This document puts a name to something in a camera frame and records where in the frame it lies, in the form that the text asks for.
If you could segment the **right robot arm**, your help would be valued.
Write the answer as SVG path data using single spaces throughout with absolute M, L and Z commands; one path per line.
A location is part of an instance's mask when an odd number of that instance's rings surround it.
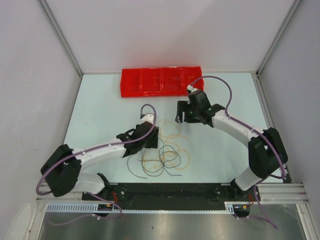
M 248 167 L 230 182 L 232 198 L 242 201 L 254 185 L 272 176 L 277 169 L 281 170 L 282 177 L 285 176 L 284 164 L 288 161 L 288 155 L 275 128 L 250 126 L 232 117 L 226 107 L 211 104 L 203 90 L 191 88 L 187 96 L 188 100 L 177 102 L 177 123 L 201 123 L 220 130 L 248 150 Z

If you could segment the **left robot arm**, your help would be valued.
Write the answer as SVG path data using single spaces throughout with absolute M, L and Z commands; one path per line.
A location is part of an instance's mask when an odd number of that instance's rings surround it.
M 53 194 L 55 197 L 83 192 L 105 200 L 111 193 L 107 178 L 100 172 L 88 173 L 87 169 L 105 161 L 135 155 L 142 149 L 156 149 L 158 133 L 157 126 L 145 121 L 102 145 L 80 149 L 60 145 L 41 167 L 42 177 L 36 192 L 39 196 Z M 41 191 L 41 183 L 46 183 L 49 191 Z

